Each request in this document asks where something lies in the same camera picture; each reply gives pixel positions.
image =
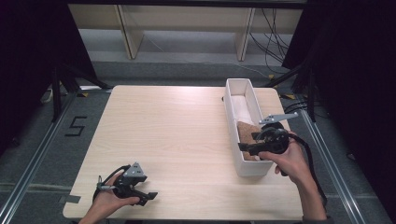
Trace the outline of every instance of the white box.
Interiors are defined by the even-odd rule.
[[[262,112],[250,80],[247,78],[228,78],[223,100],[236,172],[239,176],[266,175],[273,162],[245,161],[238,146],[240,142],[237,130],[238,121],[261,127],[259,121],[262,119]]]

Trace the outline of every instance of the human hand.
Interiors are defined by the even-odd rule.
[[[112,176],[106,183],[106,185],[113,185],[114,181],[120,174]],[[88,210],[85,217],[79,222],[79,224],[93,224],[100,220],[110,216],[115,211],[123,207],[124,205],[136,204],[140,201],[138,197],[130,197],[121,199],[117,197],[112,189],[100,191],[94,199],[91,208]]]
[[[300,145],[292,138],[289,141],[289,147],[283,154],[263,151],[259,153],[259,157],[276,163],[276,174],[283,171],[296,184],[305,181],[307,178],[312,178],[303,151]]]

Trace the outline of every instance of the aluminum rail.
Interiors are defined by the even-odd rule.
[[[340,196],[342,203],[346,209],[347,214],[352,223],[356,224],[364,224],[367,223],[359,209],[359,206],[352,195],[352,192],[349,190],[347,186],[347,182],[341,175],[340,170],[338,169],[337,165],[335,164],[334,159],[332,158],[332,154],[328,149],[325,141],[323,140],[322,135],[318,129],[318,126],[315,122],[311,121],[309,118],[308,113],[305,110],[301,110],[302,116],[304,118],[305,124],[308,127],[309,132],[311,133],[315,144],[318,147],[318,152],[323,159],[323,162],[329,172],[330,178],[334,183],[334,186]]]
[[[69,93],[66,96],[63,112],[60,114],[59,118],[53,121],[49,126],[49,129],[47,130],[46,135],[38,146],[35,155],[32,157],[20,180],[11,191],[10,195],[7,198],[7,201],[3,204],[0,212],[1,223],[9,223],[15,212],[17,211],[17,208],[20,205],[21,200],[26,193],[26,190],[29,188],[30,183],[35,177],[35,173],[40,167],[41,162],[44,160],[50,148],[50,144],[53,141],[55,134],[58,132],[62,121],[64,120],[64,115],[66,114],[68,108],[74,102],[76,97],[76,93]]]

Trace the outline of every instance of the wooden table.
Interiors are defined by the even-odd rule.
[[[109,218],[171,220],[298,220],[297,188],[275,175],[239,177],[233,166],[224,87],[117,86],[107,102],[64,216],[81,218],[98,176],[140,163],[148,179],[136,188],[159,192],[145,206]],[[273,89],[255,89],[263,116],[283,113]]]

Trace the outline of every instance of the hand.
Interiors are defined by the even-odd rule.
[[[120,174],[111,177],[106,185],[113,185],[114,181]],[[88,210],[85,217],[79,222],[80,224],[93,224],[100,220],[110,216],[115,211],[123,207],[124,205],[136,204],[140,201],[138,197],[131,197],[121,199],[118,198],[112,189],[102,190],[98,193],[90,210]]]
[[[326,211],[318,194],[318,186],[305,162],[300,145],[294,139],[290,139],[289,147],[283,154],[274,154],[264,151],[259,153],[259,157],[276,163],[276,174],[279,174],[282,170],[288,174],[290,180],[296,184],[302,203],[303,219],[327,219]]]
[[[294,139],[290,139],[289,147],[283,154],[263,151],[259,153],[259,157],[276,163],[276,174],[283,171],[290,177],[290,180],[296,184],[305,181],[307,178],[312,178],[309,167],[305,162],[303,151]]]

